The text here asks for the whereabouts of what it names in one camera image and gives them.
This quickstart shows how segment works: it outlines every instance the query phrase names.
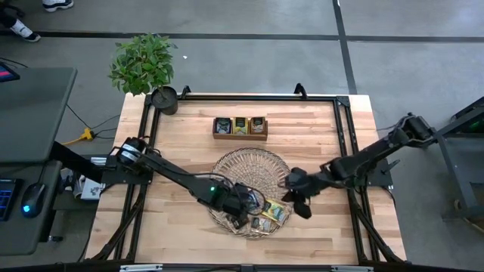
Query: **black plant pot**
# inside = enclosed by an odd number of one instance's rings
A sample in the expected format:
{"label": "black plant pot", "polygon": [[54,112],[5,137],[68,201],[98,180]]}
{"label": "black plant pot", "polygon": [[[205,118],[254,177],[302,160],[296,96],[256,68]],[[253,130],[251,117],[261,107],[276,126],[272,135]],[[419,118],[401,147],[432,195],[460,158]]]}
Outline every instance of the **black plant pot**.
{"label": "black plant pot", "polygon": [[151,104],[161,110],[163,114],[173,115],[178,110],[178,98],[174,88],[163,86],[163,90],[156,89],[151,94]]}

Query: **black bracket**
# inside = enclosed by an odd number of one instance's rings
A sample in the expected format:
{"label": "black bracket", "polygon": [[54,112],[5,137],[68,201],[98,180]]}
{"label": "black bracket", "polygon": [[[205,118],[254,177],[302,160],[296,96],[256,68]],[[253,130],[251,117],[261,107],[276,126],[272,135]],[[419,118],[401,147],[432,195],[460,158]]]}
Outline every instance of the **black bracket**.
{"label": "black bracket", "polygon": [[368,174],[368,180],[365,184],[359,184],[361,186],[368,186],[368,187],[388,187],[393,185],[392,175],[390,174],[390,169],[396,165],[400,160],[397,159],[395,162],[388,163],[386,159],[382,159],[379,161],[373,171]]}
{"label": "black bracket", "polygon": [[181,92],[180,100],[184,100],[187,97],[187,94],[191,93],[190,86],[186,85]]}
{"label": "black bracket", "polygon": [[347,96],[336,96],[336,100],[340,102],[343,106],[349,107],[349,98]]}
{"label": "black bracket", "polygon": [[144,97],[144,105],[145,106],[151,105],[151,94],[146,94],[146,96]]}
{"label": "black bracket", "polygon": [[127,172],[118,162],[116,156],[108,156],[101,182],[104,184],[150,184],[152,173],[134,175]]}
{"label": "black bracket", "polygon": [[306,93],[306,90],[304,89],[303,85],[301,85],[301,83],[296,84],[294,94],[301,94],[302,99],[308,99],[308,94]]}

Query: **round woven basket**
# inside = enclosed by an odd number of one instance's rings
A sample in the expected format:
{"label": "round woven basket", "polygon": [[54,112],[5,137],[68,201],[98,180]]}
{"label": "round woven basket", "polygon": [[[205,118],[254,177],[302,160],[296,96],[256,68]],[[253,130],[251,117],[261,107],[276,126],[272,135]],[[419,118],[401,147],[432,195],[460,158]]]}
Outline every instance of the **round woven basket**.
{"label": "round woven basket", "polygon": [[[266,199],[273,199],[281,203],[283,203],[281,198],[287,190],[280,188],[278,184],[290,174],[289,167],[279,156],[259,148],[241,148],[226,154],[215,164],[212,172],[230,178],[234,184],[238,182],[253,187],[259,190]],[[283,224],[286,223],[292,212],[289,206],[287,210],[289,215]],[[228,226],[229,223],[224,212],[209,209],[209,213],[218,225],[230,233],[234,233]],[[271,224],[269,234],[274,233],[279,227],[281,226],[276,223]],[[235,235],[256,239],[268,234],[251,231],[249,223]]]}

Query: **sneaker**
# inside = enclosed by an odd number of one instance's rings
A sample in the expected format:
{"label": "sneaker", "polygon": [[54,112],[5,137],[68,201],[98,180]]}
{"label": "sneaker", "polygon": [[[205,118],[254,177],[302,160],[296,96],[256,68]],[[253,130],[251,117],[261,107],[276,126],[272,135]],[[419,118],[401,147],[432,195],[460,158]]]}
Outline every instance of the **sneaker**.
{"label": "sneaker", "polygon": [[42,5],[47,12],[54,12],[58,8],[68,9],[74,6],[73,0],[42,0]]}
{"label": "sneaker", "polygon": [[20,22],[20,20],[17,20],[10,30],[28,42],[38,42],[40,40],[40,35],[32,32],[32,30],[26,27],[22,22]]}

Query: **screen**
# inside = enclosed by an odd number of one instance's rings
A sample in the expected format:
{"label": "screen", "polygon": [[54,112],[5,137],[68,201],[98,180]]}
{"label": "screen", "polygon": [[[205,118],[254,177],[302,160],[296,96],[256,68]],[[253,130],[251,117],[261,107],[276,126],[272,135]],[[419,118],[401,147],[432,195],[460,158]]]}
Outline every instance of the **screen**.
{"label": "screen", "polygon": [[19,78],[20,77],[14,71],[8,69],[5,64],[0,63],[0,82],[7,82]]}

